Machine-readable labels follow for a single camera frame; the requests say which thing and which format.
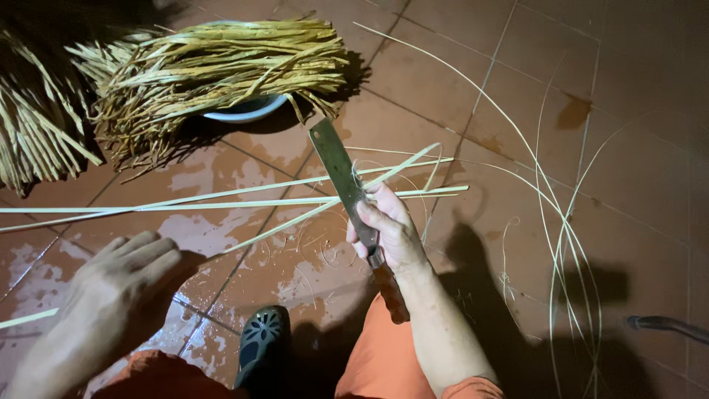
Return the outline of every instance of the brown tile floor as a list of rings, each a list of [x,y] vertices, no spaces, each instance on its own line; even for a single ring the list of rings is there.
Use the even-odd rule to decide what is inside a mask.
[[[441,142],[444,155],[458,158],[439,170],[435,184],[467,184],[468,191],[458,197],[408,199],[407,204],[419,232],[426,231],[426,251],[437,271],[454,287],[452,294],[484,344],[498,348],[491,349],[491,356],[501,373],[515,369],[517,361],[525,364],[520,359],[527,354],[540,356],[544,366],[539,370],[549,368],[550,301],[557,305],[552,322],[560,364],[570,362],[573,368],[572,354],[583,350],[566,307],[557,302],[558,281],[551,290],[552,257],[539,197],[515,176],[489,166],[534,182],[534,161],[515,129],[465,79],[427,55],[351,22],[390,33],[459,68],[509,115],[533,150],[539,129],[540,165],[564,211],[594,153],[614,131],[632,122],[593,162],[569,217],[600,291],[604,343],[612,348],[605,352],[605,362],[617,361],[611,369],[618,372],[604,375],[606,388],[613,391],[619,376],[636,368],[655,397],[706,399],[706,346],[674,334],[623,327],[624,317],[633,314],[668,315],[709,327],[709,106],[701,96],[709,92],[709,84],[706,77],[684,73],[706,71],[698,65],[709,60],[698,50],[709,48],[707,35],[697,26],[683,27],[683,21],[701,20],[693,15],[698,4],[249,0],[236,5],[193,0],[172,26],[291,18],[311,9],[333,22],[348,48],[372,68],[359,95],[343,104],[335,121],[345,145],[416,152]],[[683,28],[693,35],[683,35]],[[687,37],[704,41],[688,42]],[[692,61],[686,71],[683,57]],[[686,96],[690,104],[683,101],[688,78],[698,82]],[[186,129],[215,131],[223,139],[184,162],[125,185],[119,183],[125,173],[116,178],[108,166],[91,167],[78,180],[38,185],[25,200],[2,190],[0,205],[126,206],[321,176],[324,169],[306,135],[318,119],[299,126],[284,106],[269,120],[249,126],[197,121]],[[395,165],[406,158],[350,152],[358,168]],[[407,170],[401,173],[405,178],[391,184],[399,190],[421,187],[428,172]],[[543,191],[551,197],[549,190]],[[325,181],[226,200],[333,194]],[[182,248],[210,256],[312,208],[146,212],[3,234],[0,319],[57,306],[78,267],[115,236],[157,230]],[[555,245],[561,219],[546,202],[543,208]],[[5,214],[0,225],[52,216]],[[351,344],[357,315],[366,309],[372,290],[363,262],[345,243],[345,218],[341,208],[332,208],[202,265],[176,295],[164,328],[141,349],[178,354],[231,387],[245,320],[258,307],[273,303],[289,309],[294,338],[306,357]],[[571,309],[587,328],[573,253],[570,248],[563,252]],[[0,386],[50,323],[43,319],[0,332]],[[96,377],[89,392],[124,364],[119,361]],[[618,364],[631,366],[620,370]]]

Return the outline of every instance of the dried grass bundle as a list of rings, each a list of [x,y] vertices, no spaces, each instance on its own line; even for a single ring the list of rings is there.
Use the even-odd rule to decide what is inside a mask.
[[[137,177],[167,162],[182,122],[209,109],[285,94],[303,121],[295,93],[336,117],[335,105],[316,93],[344,84],[338,68],[347,63],[342,39],[325,21],[194,26],[141,43],[106,84],[100,81],[110,70],[92,70],[101,95],[96,123],[101,140],[116,146],[116,169],[143,168]]]
[[[76,177],[88,158],[85,92],[68,57],[0,26],[0,182],[24,196],[38,180]]]

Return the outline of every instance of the person's left hand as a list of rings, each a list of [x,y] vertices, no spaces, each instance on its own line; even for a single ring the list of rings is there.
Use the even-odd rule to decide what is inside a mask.
[[[153,231],[113,240],[77,271],[57,324],[32,348],[15,382],[29,373],[66,393],[87,381],[162,327],[172,296],[195,272],[173,240]]]

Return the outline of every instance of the person's right hand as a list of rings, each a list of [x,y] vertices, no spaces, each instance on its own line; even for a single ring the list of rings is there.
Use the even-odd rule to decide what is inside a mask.
[[[364,201],[357,204],[357,213],[362,221],[379,230],[379,245],[386,263],[397,279],[416,275],[430,267],[416,227],[405,204],[384,183],[367,190],[374,195],[376,206]],[[360,258],[367,257],[367,249],[359,242],[352,222],[347,223],[347,242]]]

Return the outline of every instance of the hand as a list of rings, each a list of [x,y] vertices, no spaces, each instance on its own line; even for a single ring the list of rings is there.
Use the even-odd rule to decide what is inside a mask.
[[[364,201],[357,204],[362,221],[379,230],[379,245],[386,263],[397,279],[415,275],[430,268],[416,227],[405,204],[384,183],[370,187],[376,207]],[[347,223],[347,242],[352,243],[360,258],[367,257],[367,249],[359,242],[352,222]]]
[[[173,240],[153,231],[113,240],[77,271],[57,324],[30,350],[11,392],[61,397],[51,393],[87,382],[162,327],[172,296],[195,272]]]

